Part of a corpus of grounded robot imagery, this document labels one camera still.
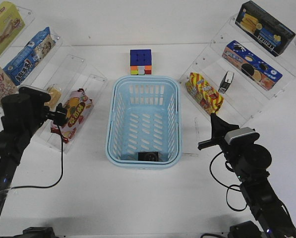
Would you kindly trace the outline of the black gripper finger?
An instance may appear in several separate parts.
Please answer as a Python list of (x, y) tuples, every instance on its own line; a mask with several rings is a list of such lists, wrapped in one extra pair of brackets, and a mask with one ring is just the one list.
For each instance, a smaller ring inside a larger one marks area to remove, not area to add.
[(63, 107), (62, 103), (59, 103), (54, 112), (53, 123), (58, 126), (63, 126), (67, 123), (67, 109)]

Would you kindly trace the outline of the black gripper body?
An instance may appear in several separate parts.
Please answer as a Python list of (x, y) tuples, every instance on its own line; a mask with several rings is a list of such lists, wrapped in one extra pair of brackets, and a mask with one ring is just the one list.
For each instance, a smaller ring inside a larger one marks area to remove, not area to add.
[(222, 120), (215, 113), (210, 114), (211, 121), (211, 138), (198, 143), (198, 150), (202, 150), (211, 146), (219, 145), (224, 156), (227, 159), (236, 158), (239, 156), (239, 149), (227, 143), (225, 136), (228, 132), (239, 129), (236, 124), (229, 124)]
[(50, 111), (49, 106), (45, 106), (45, 103), (51, 100), (51, 96), (46, 90), (32, 86), (21, 86), (19, 93), (29, 96), (35, 121), (43, 124), (48, 119), (55, 119), (55, 112)]

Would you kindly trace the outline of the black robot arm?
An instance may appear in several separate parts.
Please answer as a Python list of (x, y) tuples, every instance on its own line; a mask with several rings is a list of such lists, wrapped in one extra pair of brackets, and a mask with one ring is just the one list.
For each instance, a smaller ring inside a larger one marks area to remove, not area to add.
[(31, 138), (47, 120), (62, 126), (67, 122), (67, 110), (58, 104), (54, 112), (45, 105), (50, 94), (32, 86), (21, 86), (18, 93), (2, 98), (3, 116), (0, 131), (0, 216), (14, 174)]
[(199, 142), (198, 149), (221, 148), (226, 168), (237, 176), (246, 204), (268, 238), (296, 238), (296, 227), (268, 181), (272, 157), (265, 147), (256, 144), (259, 133), (229, 124), (215, 113), (210, 120), (211, 139)]

